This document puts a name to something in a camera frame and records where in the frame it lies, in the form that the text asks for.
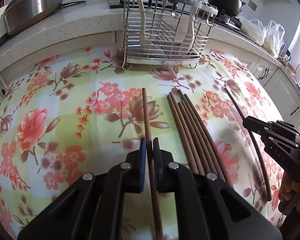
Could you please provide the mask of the right hand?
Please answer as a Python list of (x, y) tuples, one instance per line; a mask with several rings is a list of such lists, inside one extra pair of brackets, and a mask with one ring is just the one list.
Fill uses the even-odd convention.
[[(300, 182), (294, 181), (286, 172), (284, 172), (279, 190), (279, 200), (282, 202), (291, 200), (293, 191), (300, 193)], [(296, 204), (296, 210), (300, 213), (300, 199)]]

